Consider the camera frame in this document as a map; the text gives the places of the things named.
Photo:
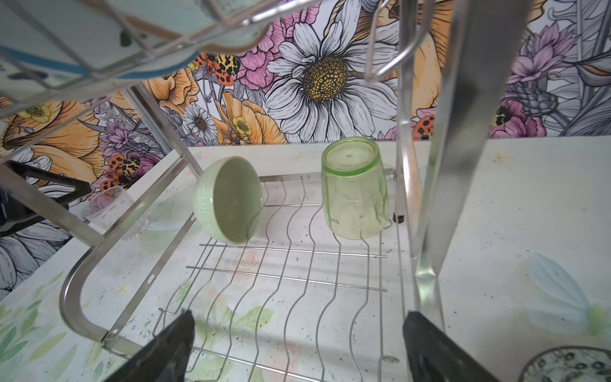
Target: white table surface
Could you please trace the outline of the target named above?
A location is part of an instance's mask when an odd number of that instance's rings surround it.
[[[416,144],[419,162],[426,163],[430,143]],[[196,148],[194,154],[203,167],[239,155],[251,161],[260,175],[294,174],[319,171],[324,146],[206,147]],[[383,162],[394,165],[395,144],[381,142],[380,147]],[[507,139],[486,145],[440,282],[446,332],[502,381],[516,381],[522,366],[547,348],[564,344],[604,347],[592,335],[552,335],[532,325],[522,305],[520,286],[525,262],[539,253],[560,264],[591,303],[611,305],[610,147],[611,137]],[[130,194],[136,198],[175,159],[175,153],[166,156],[130,188]],[[188,185],[195,178],[184,171],[175,182]],[[139,244],[123,242],[119,252],[133,251],[131,245]],[[9,381],[98,381],[121,363],[72,333],[59,317],[59,287],[86,249],[80,241],[71,240],[2,302],[4,312],[12,310],[8,314],[0,311],[0,317],[4,315],[0,340],[12,327],[19,337],[19,329],[37,311],[32,324],[35,331],[26,334],[28,343],[10,361],[0,361],[0,375],[8,375]],[[142,253],[114,255],[94,270],[82,299],[86,315],[108,328],[142,282],[135,281],[136,275],[146,275],[156,261]],[[111,276],[126,277],[125,283],[102,284],[104,277]],[[174,284],[165,290],[171,293]],[[150,320],[154,325],[156,317]],[[146,342],[151,323],[128,325],[141,327],[140,342]]]

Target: butterfly wing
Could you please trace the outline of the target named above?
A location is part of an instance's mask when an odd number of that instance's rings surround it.
[[[558,263],[534,255],[529,277],[544,293],[542,299],[531,299],[527,312],[531,321],[550,332],[575,334],[587,328],[590,303],[577,282]]]

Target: wire shelf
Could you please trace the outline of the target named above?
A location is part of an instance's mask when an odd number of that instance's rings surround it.
[[[197,335],[186,376],[193,381],[255,381],[259,373],[265,380],[405,380],[396,225],[389,220],[366,240],[338,238],[324,220],[320,180],[263,186],[254,237],[235,246],[202,233],[183,243],[172,259],[187,261],[170,261],[159,273],[121,336],[150,340],[191,309]],[[176,274],[185,276],[173,280]],[[159,308],[149,326],[153,304]]]

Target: floral wallpaper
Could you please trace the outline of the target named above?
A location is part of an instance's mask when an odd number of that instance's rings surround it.
[[[354,135],[393,141],[397,73],[377,83],[363,79],[368,31],[379,5],[378,0],[324,1],[272,22],[249,51],[202,53],[187,67],[144,84],[189,146],[331,142]],[[433,25],[415,55],[412,135],[417,140],[434,137],[453,7],[454,0],[436,0]],[[379,67],[397,54],[398,1],[392,0],[375,22]],[[533,0],[527,28],[489,137],[611,134],[610,0]],[[91,102],[48,102],[8,118],[0,123],[0,156]],[[6,104],[0,98],[0,107]],[[137,163],[137,169],[127,173],[109,166],[117,155]],[[148,128],[117,93],[16,159],[85,180],[96,194],[131,186],[162,157]],[[67,192],[31,181],[45,194]],[[69,238],[48,221],[0,238],[0,298]]]

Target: white daisy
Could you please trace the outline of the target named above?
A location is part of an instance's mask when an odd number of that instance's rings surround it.
[[[280,122],[289,142],[331,142],[357,132],[371,136],[373,117],[397,116],[397,96],[388,83],[367,83],[364,72],[369,37],[351,42],[359,0],[346,0],[321,41],[311,25],[295,24],[295,43],[280,44],[282,58],[267,69],[283,78],[269,90],[268,115]],[[398,22],[378,28],[374,68],[397,55]]]
[[[210,114],[194,102],[185,108],[185,118],[180,127],[183,134],[191,134],[206,146],[218,146],[219,139]]]

